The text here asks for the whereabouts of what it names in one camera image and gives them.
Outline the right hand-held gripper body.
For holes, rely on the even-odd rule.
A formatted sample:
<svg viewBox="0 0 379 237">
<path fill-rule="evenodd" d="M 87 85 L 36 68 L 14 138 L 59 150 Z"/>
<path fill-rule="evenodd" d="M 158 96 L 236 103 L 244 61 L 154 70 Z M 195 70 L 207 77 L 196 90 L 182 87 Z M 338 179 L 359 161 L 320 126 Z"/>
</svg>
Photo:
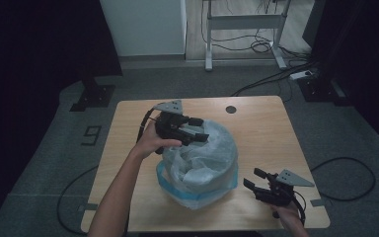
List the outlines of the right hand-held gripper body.
<svg viewBox="0 0 379 237">
<path fill-rule="evenodd" d="M 256 193 L 256 199 L 276 206 L 287 206 L 296 200 L 293 188 L 314 187 L 314 184 L 293 172 L 284 169 L 279 174 L 270 174 L 268 179 L 269 189 L 263 189 Z"/>
</svg>

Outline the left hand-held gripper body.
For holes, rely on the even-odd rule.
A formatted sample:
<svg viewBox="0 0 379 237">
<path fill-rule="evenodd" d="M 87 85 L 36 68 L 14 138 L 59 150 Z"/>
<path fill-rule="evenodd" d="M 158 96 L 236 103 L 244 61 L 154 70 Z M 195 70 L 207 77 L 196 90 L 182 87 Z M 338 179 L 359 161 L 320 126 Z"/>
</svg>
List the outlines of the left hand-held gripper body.
<svg viewBox="0 0 379 237">
<path fill-rule="evenodd" d="M 155 129 L 161 138 L 176 139 L 185 146 L 191 143 L 191 134 L 181 130 L 182 125 L 190 120 L 189 117 L 183 115 L 181 100 L 160 103 L 155 105 L 153 109 L 160 111 L 156 118 Z"/>
</svg>

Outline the white plastic bag blue edge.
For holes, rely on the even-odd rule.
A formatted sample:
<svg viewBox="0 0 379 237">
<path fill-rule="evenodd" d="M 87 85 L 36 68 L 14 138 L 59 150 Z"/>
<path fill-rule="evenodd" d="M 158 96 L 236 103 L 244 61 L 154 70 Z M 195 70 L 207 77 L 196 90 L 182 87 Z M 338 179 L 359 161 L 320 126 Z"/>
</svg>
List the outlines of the white plastic bag blue edge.
<svg viewBox="0 0 379 237">
<path fill-rule="evenodd" d="M 205 142 L 170 147 L 156 167 L 162 190 L 189 209 L 200 209 L 223 198 L 238 186 L 238 149 L 222 124 L 207 119 L 184 131 L 205 133 Z"/>
</svg>

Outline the person's left hand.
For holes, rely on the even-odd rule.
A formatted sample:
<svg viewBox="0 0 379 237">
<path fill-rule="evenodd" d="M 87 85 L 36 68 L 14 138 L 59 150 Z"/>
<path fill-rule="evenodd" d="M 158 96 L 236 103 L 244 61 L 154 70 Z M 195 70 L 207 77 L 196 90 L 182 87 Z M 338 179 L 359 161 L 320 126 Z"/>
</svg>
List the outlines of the person's left hand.
<svg viewBox="0 0 379 237">
<path fill-rule="evenodd" d="M 164 147 L 179 147 L 182 143 L 177 139 L 161 138 L 155 127 L 155 122 L 150 121 L 142 136 L 130 151 L 130 155 L 140 160 L 147 158 L 150 154 Z"/>
</svg>

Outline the person's right hand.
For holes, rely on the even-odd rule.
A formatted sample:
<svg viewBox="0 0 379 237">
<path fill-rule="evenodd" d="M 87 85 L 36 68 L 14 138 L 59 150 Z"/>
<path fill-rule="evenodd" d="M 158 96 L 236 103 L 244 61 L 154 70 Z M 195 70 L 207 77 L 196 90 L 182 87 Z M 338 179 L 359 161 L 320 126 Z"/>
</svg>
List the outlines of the person's right hand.
<svg viewBox="0 0 379 237">
<path fill-rule="evenodd" d="M 285 230 L 288 226 L 302 224 L 299 217 L 298 208 L 293 202 L 287 206 L 272 205 L 270 208 L 277 212 L 280 222 Z"/>
</svg>

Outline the black stand base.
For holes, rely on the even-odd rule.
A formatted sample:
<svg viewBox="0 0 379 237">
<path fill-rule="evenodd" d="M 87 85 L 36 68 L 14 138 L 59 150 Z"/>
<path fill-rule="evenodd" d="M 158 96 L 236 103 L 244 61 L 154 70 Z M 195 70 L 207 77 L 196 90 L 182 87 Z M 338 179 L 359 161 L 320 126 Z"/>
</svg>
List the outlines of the black stand base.
<svg viewBox="0 0 379 237">
<path fill-rule="evenodd" d="M 71 112 L 85 112 L 89 108 L 106 108 L 113 96 L 115 85 L 99 85 L 91 77 L 82 81 L 84 90 L 77 103 L 70 109 Z"/>
<path fill-rule="evenodd" d="M 297 83 L 306 102 L 333 103 L 338 107 L 351 105 L 346 93 L 335 80 L 299 79 Z"/>
</svg>

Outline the white partition panel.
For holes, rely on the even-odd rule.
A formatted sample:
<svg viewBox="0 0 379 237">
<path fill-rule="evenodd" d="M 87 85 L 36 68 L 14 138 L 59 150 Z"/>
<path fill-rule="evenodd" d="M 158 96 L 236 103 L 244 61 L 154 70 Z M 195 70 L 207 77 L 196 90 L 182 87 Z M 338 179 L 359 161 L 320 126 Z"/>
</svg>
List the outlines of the white partition panel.
<svg viewBox="0 0 379 237">
<path fill-rule="evenodd" d="M 100 0 L 117 55 L 184 55 L 186 0 Z"/>
</svg>

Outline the white power strip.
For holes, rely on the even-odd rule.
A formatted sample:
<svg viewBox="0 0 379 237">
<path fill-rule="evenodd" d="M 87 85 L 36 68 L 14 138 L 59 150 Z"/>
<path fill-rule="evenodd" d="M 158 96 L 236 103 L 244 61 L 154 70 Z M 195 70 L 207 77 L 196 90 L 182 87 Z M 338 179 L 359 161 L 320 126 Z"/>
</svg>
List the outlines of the white power strip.
<svg viewBox="0 0 379 237">
<path fill-rule="evenodd" d="M 298 79 L 310 77 L 312 75 L 313 75 L 313 73 L 310 70 L 305 70 L 305 71 L 300 71 L 300 72 L 290 74 L 289 79 L 290 80 L 298 80 Z"/>
</svg>

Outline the dark curtain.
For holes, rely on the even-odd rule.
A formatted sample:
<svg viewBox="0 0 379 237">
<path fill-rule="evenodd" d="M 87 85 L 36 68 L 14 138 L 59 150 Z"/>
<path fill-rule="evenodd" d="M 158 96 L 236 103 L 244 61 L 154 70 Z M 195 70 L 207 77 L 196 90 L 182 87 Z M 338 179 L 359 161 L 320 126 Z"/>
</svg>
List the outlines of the dark curtain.
<svg viewBox="0 0 379 237">
<path fill-rule="evenodd" d="M 120 72 L 101 0 L 0 0 L 0 207 L 61 90 Z"/>
<path fill-rule="evenodd" d="M 379 134 L 379 0 L 315 0 L 309 79 L 335 80 Z"/>
</svg>

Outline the grey metal frame desk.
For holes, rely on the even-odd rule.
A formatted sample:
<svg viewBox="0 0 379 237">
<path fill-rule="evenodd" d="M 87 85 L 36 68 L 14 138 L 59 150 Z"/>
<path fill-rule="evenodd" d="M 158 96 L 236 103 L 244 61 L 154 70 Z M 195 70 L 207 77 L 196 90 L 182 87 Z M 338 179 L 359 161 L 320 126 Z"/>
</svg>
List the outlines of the grey metal frame desk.
<svg viewBox="0 0 379 237">
<path fill-rule="evenodd" d="M 205 44 L 205 70 L 212 70 L 212 41 L 211 33 L 219 30 L 252 30 L 252 29 L 272 29 L 276 30 L 273 41 L 268 45 L 274 56 L 278 67 L 283 70 L 287 65 L 279 48 L 280 39 L 283 33 L 285 22 L 288 16 L 288 10 L 291 0 L 286 0 L 282 13 L 268 15 L 236 15 L 236 16 L 214 16 L 212 14 L 212 1 L 207 2 L 206 16 L 206 44 Z"/>
</svg>

